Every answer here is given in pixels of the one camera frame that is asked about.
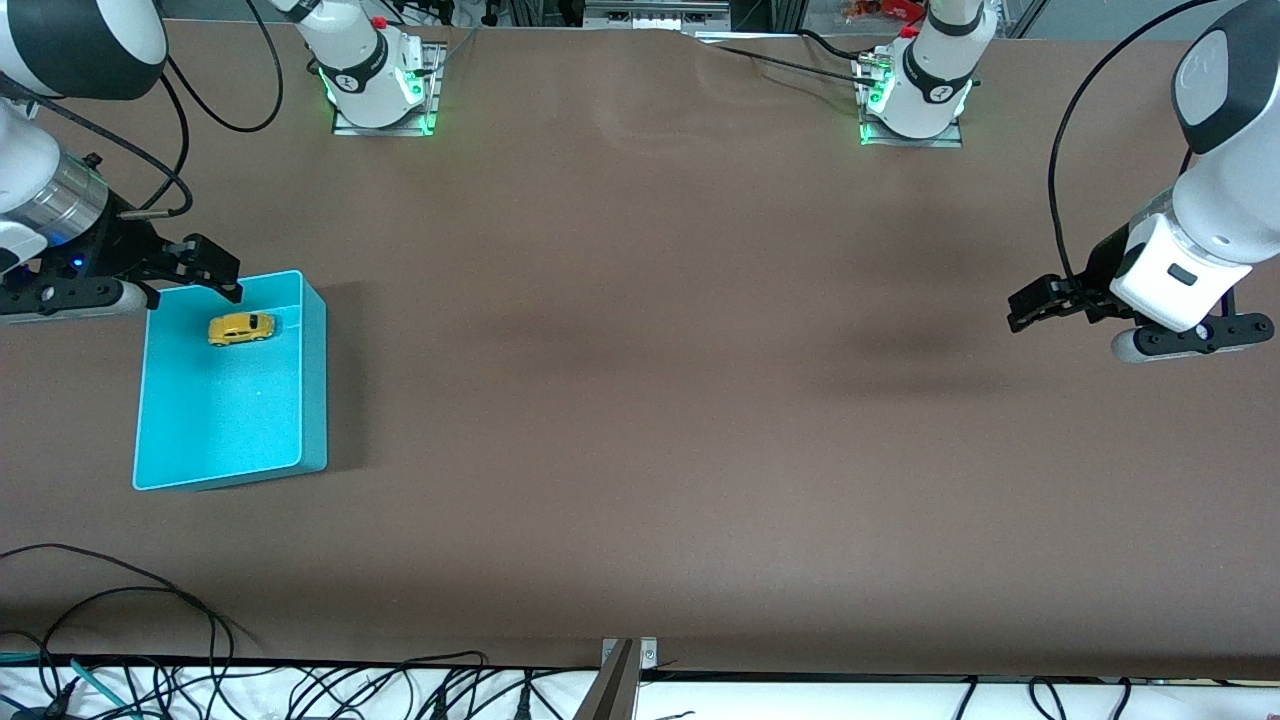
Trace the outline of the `yellow beetle toy car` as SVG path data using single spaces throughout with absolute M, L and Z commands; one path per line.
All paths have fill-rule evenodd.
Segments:
M 276 332 L 276 319 L 270 313 L 230 313 L 215 316 L 207 324 L 207 343 L 230 347 L 270 340 Z

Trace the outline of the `turquoise plastic bin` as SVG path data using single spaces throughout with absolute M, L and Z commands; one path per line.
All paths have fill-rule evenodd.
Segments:
M 204 287 L 163 290 L 147 315 L 134 489 L 218 489 L 326 466 L 326 304 L 297 270 L 241 286 L 238 304 Z M 232 313 L 268 315 L 274 332 L 211 345 L 210 322 Z

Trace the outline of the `red package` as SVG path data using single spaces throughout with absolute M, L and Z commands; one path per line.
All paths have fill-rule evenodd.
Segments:
M 928 0 L 844 0 L 840 9 L 846 20 L 878 18 L 911 24 L 925 15 Z

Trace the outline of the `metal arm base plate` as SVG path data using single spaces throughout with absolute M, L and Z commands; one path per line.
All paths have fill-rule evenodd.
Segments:
M 850 61 L 854 77 L 861 82 L 856 91 L 861 143 L 960 147 L 959 117 L 972 81 L 934 87 L 933 94 L 942 95 L 943 101 L 932 102 L 928 94 L 897 73 L 900 56 L 891 44 L 859 53 Z
M 440 109 L 449 46 L 387 31 L 383 68 L 364 85 L 349 73 L 321 72 L 337 136 L 428 137 Z

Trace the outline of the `aluminium frame rail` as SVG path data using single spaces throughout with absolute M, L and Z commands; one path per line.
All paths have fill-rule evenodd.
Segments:
M 728 0 L 582 0 L 586 29 L 730 32 Z

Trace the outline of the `metal table bracket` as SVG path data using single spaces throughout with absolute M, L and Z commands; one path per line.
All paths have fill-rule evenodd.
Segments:
M 635 720 L 640 676 L 658 660 L 655 637 L 605 638 L 600 670 L 573 720 Z

